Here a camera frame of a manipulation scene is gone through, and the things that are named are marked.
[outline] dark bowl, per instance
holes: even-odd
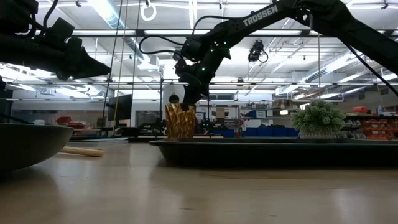
[[[40,163],[68,143],[73,128],[33,124],[0,124],[0,171]]]

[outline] green plant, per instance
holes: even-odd
[[[312,101],[304,110],[293,113],[293,126],[297,131],[337,132],[344,126],[345,115],[323,100]]]

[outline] geometric gold vase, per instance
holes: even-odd
[[[168,138],[192,138],[195,127],[195,108],[182,103],[171,103],[166,107]]]

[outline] table surface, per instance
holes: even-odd
[[[398,170],[169,167],[148,144],[73,143],[0,174],[0,223],[383,223],[398,221]]]

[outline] robotic arm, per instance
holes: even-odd
[[[0,1],[0,62],[55,72],[61,80],[111,72],[108,66],[87,54],[81,39],[70,38],[75,28],[67,21],[59,18],[52,27],[46,27],[46,20],[44,26],[38,24],[35,21],[38,6],[36,0]],[[17,34],[28,32],[29,25],[32,28],[27,35]],[[33,38],[36,29],[41,32]]]
[[[286,17],[320,34],[337,37],[350,50],[353,51],[350,47],[353,46],[388,70],[398,73],[398,44],[356,20],[340,0],[280,0],[246,17],[222,22],[203,36],[187,37],[181,54],[196,63],[187,65],[184,59],[180,59],[175,66],[180,81],[188,83],[184,86],[184,103],[196,103],[201,95],[208,96],[208,85],[218,67],[224,58],[231,59],[231,47],[252,32]]]

